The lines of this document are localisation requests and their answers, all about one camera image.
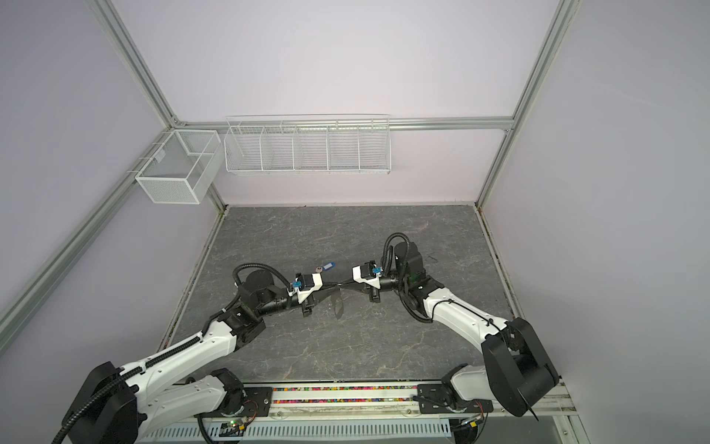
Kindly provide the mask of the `blue key tag with key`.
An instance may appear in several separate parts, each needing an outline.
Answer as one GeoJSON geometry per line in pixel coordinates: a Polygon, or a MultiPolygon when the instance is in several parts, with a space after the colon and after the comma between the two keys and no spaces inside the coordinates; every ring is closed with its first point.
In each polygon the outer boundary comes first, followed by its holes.
{"type": "Polygon", "coordinates": [[[317,274],[321,274],[321,273],[324,273],[324,272],[327,272],[327,271],[333,269],[335,266],[336,266],[336,263],[335,263],[335,262],[328,262],[328,263],[326,263],[326,264],[324,264],[324,265],[318,266],[318,267],[315,269],[315,272],[316,272],[317,274]]]}

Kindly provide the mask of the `left aluminium frame post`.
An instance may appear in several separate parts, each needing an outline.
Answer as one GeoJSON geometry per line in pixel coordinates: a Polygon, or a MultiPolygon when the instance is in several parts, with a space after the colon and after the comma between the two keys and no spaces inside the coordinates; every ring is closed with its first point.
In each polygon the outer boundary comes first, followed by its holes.
{"type": "MultiPolygon", "coordinates": [[[[118,55],[124,62],[125,66],[128,68],[129,74],[131,74],[134,81],[136,81],[144,98],[147,100],[153,111],[155,111],[155,114],[157,114],[160,122],[164,125],[164,129],[159,133],[155,141],[147,149],[147,152],[137,161],[137,166],[129,171],[129,179],[131,180],[131,184],[133,186],[140,187],[138,181],[136,180],[137,173],[156,151],[158,144],[163,142],[171,131],[174,129],[199,129],[204,131],[217,131],[218,134],[219,131],[216,128],[202,128],[180,120],[172,106],[168,103],[168,100],[159,87],[157,80],[153,77],[153,74],[151,74],[147,62],[143,59],[140,50],[129,35],[127,26],[120,18],[118,10],[113,2],[89,1],[87,6],[90,11],[94,13],[100,27],[104,31],[106,37],[108,37],[109,42],[111,42],[112,46],[118,52],[118,55]]],[[[220,136],[224,147],[224,138],[222,135],[220,136]]],[[[221,198],[219,192],[216,190],[216,186],[214,186],[213,183],[209,187],[207,195],[204,199],[209,199],[212,202],[218,214],[222,215],[226,212],[227,205],[221,198]]]]}

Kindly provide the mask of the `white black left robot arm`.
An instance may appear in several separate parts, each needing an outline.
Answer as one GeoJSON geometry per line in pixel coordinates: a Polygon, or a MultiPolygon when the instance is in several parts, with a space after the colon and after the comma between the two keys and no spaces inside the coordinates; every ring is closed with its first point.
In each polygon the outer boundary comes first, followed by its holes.
{"type": "Polygon", "coordinates": [[[192,382],[187,378],[256,339],[266,329],[266,316],[296,308],[308,315],[343,286],[325,281],[319,273],[289,280],[261,263],[241,264],[232,277],[235,297],[192,336],[133,363],[96,366],[53,441],[134,443],[190,416],[241,413],[247,395],[231,371],[214,370],[192,382]]]}

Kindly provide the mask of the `small white mesh basket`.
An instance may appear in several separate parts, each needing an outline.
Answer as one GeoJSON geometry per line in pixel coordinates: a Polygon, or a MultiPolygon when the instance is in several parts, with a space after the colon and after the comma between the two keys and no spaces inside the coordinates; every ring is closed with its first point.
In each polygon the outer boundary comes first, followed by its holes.
{"type": "Polygon", "coordinates": [[[175,129],[158,144],[136,180],[155,204],[199,205],[224,162],[217,131],[175,129]]]}

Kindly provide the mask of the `aluminium base rail with beads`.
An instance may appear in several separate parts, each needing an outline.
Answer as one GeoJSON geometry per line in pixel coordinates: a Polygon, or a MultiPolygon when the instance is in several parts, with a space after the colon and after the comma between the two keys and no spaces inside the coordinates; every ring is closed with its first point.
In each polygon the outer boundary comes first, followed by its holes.
{"type": "Polygon", "coordinates": [[[340,383],[251,384],[247,392],[266,395],[261,401],[272,416],[326,416],[327,414],[371,414],[414,417],[422,414],[469,414],[486,412],[510,416],[511,412],[491,394],[477,394],[462,407],[447,407],[443,384],[436,381],[385,381],[340,383]]]}

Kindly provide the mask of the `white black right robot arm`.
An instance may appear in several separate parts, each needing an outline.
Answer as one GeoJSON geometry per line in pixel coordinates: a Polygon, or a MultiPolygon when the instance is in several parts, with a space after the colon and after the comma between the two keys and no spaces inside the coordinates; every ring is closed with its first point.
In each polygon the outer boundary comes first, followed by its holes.
{"type": "Polygon", "coordinates": [[[477,401],[493,400],[521,417],[558,385],[559,373],[527,320],[494,316],[456,296],[426,271],[415,243],[388,244],[381,264],[355,266],[351,275],[373,302],[392,290],[415,320],[448,327],[482,355],[482,366],[460,364],[446,373],[441,399],[425,398],[426,403],[458,413],[477,401]]]}

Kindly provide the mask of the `aluminium frame corner post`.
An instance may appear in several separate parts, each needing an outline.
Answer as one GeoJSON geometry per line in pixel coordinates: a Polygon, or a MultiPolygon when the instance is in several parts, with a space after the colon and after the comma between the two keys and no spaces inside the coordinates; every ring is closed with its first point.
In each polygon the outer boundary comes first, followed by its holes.
{"type": "Polygon", "coordinates": [[[532,71],[523,88],[519,103],[512,115],[512,125],[510,129],[506,129],[505,131],[501,145],[497,150],[491,168],[489,168],[480,194],[475,201],[477,208],[482,209],[486,205],[497,182],[497,177],[502,171],[503,165],[508,157],[508,153],[534,105],[534,101],[545,81],[545,77],[547,77],[547,73],[554,63],[555,56],[558,53],[569,26],[571,26],[577,14],[580,4],[581,1],[579,0],[563,0],[558,2],[556,12],[545,35],[540,52],[536,57],[532,71]]]}

